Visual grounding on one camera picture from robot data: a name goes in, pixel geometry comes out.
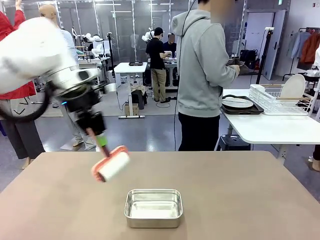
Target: white dish rack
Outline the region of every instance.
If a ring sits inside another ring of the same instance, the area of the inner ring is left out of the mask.
[[[283,84],[251,84],[249,98],[264,109],[267,115],[308,115],[313,96],[280,97]]]

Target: white plate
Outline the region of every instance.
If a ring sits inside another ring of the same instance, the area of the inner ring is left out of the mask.
[[[254,105],[252,101],[243,98],[226,97],[222,99],[222,104],[237,109],[246,109]]]
[[[301,74],[296,74],[290,77],[284,84],[280,97],[281,98],[302,98],[306,88],[305,77]],[[299,100],[281,100],[283,103],[296,104]]]

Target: black cap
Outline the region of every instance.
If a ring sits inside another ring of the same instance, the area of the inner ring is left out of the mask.
[[[157,28],[154,30],[154,35],[155,35],[155,36],[159,36],[159,35],[161,35],[161,34],[163,34],[163,33],[164,33],[164,31],[162,30],[161,27],[157,27]]]

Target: black t-shirt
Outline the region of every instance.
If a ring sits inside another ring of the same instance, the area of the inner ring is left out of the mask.
[[[177,51],[177,44],[175,42],[169,44],[169,42],[165,42],[163,44],[163,50],[165,51],[171,51],[172,52],[172,57],[175,57],[175,52]]]
[[[150,55],[150,68],[151,69],[165,69],[163,59],[160,53],[165,53],[164,43],[158,38],[153,37],[147,44],[145,52]]]

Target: green tape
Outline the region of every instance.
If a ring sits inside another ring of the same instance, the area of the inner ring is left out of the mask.
[[[104,135],[96,136],[96,140],[102,147],[108,144],[107,138]]]

